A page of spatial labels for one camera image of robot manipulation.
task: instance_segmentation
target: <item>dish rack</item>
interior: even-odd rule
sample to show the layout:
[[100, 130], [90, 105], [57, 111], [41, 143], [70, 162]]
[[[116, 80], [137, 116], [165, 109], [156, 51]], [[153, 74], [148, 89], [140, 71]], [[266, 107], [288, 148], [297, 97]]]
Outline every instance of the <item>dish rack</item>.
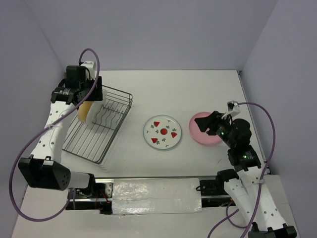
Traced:
[[93, 123], [72, 121], [63, 150], [82, 159], [101, 164], [132, 106], [130, 93], [107, 87], [105, 103], [98, 110]]

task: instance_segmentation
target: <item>wire rack rail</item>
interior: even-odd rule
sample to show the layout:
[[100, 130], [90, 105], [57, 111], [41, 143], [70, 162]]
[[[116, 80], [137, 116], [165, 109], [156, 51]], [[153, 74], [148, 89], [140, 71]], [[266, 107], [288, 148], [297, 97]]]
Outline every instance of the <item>wire rack rail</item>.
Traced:
[[63, 150], [100, 164], [132, 106], [132, 94], [104, 86], [106, 101], [96, 113], [93, 123], [72, 121]]

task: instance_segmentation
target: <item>white table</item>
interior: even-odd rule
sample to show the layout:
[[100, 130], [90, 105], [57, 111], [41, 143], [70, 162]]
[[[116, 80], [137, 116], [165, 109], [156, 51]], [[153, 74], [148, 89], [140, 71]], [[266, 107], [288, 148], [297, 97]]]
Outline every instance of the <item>white table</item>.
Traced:
[[[225, 112], [231, 100], [245, 97], [236, 71], [102, 71], [104, 84], [133, 94], [133, 104], [125, 122], [108, 151], [103, 166], [94, 165], [66, 152], [62, 164], [72, 171], [94, 173], [96, 177], [210, 176], [231, 168], [227, 146], [206, 147], [190, 136], [188, 122], [197, 112]], [[171, 151], [157, 151], [142, 135], [144, 123], [154, 115], [166, 114], [179, 121], [183, 137]], [[239, 117], [251, 122], [246, 106]], [[263, 161], [260, 145], [251, 125], [251, 144]], [[277, 208], [289, 225], [295, 225], [278, 176], [266, 176]], [[66, 199], [66, 191], [28, 188], [22, 204], [26, 214], [40, 218], [54, 214]], [[57, 218], [32, 223], [19, 217], [13, 237], [63, 238], [87, 237], [206, 237], [225, 215], [225, 208], [204, 208], [195, 214], [100, 215], [98, 211], [65, 211]], [[234, 219], [242, 222], [237, 214]], [[218, 227], [212, 237], [237, 238], [241, 230], [228, 222]]]

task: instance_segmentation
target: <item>pink plate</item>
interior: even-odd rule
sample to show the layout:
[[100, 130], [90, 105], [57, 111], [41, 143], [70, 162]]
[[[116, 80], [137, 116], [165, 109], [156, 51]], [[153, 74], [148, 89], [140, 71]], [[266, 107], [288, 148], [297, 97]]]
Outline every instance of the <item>pink plate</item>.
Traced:
[[209, 116], [211, 113], [208, 112], [201, 112], [194, 115], [189, 121], [189, 131], [197, 142], [203, 145], [215, 145], [220, 143], [222, 140], [219, 136], [207, 135], [205, 132], [201, 132], [194, 121], [195, 118], [204, 118]]

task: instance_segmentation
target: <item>clear plastic wrap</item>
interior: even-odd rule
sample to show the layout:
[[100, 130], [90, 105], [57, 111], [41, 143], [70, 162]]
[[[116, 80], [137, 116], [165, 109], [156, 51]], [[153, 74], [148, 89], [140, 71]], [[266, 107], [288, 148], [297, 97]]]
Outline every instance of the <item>clear plastic wrap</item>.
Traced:
[[202, 211], [199, 179], [118, 179], [114, 181], [114, 214], [193, 213]]

